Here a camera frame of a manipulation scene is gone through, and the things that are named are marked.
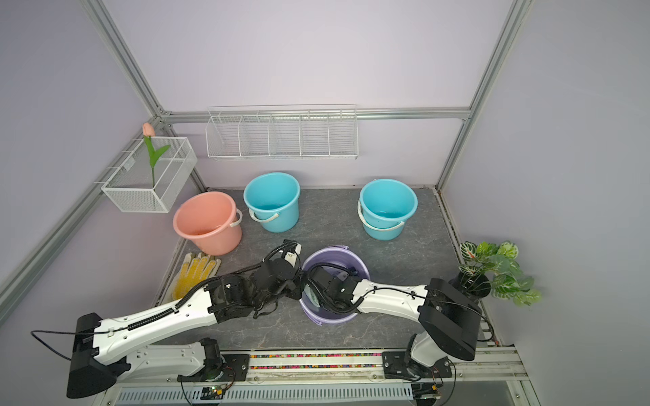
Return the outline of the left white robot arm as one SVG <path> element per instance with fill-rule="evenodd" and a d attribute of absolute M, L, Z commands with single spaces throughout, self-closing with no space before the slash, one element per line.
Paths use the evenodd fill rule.
<path fill-rule="evenodd" d="M 120 319 L 96 313 L 78 318 L 66 395 L 82 399 L 110 387 L 133 370 L 129 354 L 194 329 L 248 316 L 263 316 L 266 304 L 301 297 L 301 268 L 285 259 L 265 260 L 249 271 L 211 277 L 182 299 Z"/>

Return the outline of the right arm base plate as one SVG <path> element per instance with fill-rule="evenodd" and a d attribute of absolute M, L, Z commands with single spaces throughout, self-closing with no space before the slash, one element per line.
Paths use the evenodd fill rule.
<path fill-rule="evenodd" d="M 427 367 L 412 360 L 406 351 L 382 352 L 382 367 L 387 379 L 401 379 L 416 382 L 421 379 L 450 378 L 454 373 L 448 358 L 438 360 L 433 366 Z"/>

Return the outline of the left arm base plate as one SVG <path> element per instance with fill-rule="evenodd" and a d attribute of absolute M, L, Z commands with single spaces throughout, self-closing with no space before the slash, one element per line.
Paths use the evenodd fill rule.
<path fill-rule="evenodd" d="M 221 355 L 221 360 L 208 360 L 192 375 L 178 375 L 177 382 L 243 382 L 251 357 L 244 353 Z"/>

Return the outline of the pink plastic bucket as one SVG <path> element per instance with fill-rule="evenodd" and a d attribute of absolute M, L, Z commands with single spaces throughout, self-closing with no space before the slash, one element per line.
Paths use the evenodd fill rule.
<path fill-rule="evenodd" d="M 174 214 L 174 231 L 208 255 L 226 255 L 242 240 L 242 212 L 234 199 L 223 192 L 192 197 Z"/>

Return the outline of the purple bucket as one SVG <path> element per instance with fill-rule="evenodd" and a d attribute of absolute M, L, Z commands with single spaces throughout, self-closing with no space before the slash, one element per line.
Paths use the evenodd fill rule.
<path fill-rule="evenodd" d="M 334 245 L 315 252 L 306 259 L 302 265 L 302 270 L 307 272 L 318 263 L 335 264 L 352 270 L 358 277 L 370 278 L 370 272 L 363 260 L 345 245 Z M 353 320 L 356 316 L 355 313 L 337 315 L 320 308 L 318 306 L 318 297 L 308 286 L 303 290 L 300 304 L 307 317 L 318 326 L 340 325 Z"/>

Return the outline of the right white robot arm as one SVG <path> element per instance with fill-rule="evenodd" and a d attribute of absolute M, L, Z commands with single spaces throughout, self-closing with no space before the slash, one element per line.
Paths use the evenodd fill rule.
<path fill-rule="evenodd" d="M 482 311 L 440 278 L 427 285 L 379 284 L 334 264 L 318 263 L 304 271 L 318 306 L 337 315 L 385 314 L 418 323 L 422 333 L 407 346 L 409 360 L 431 367 L 445 357 L 476 358 Z"/>

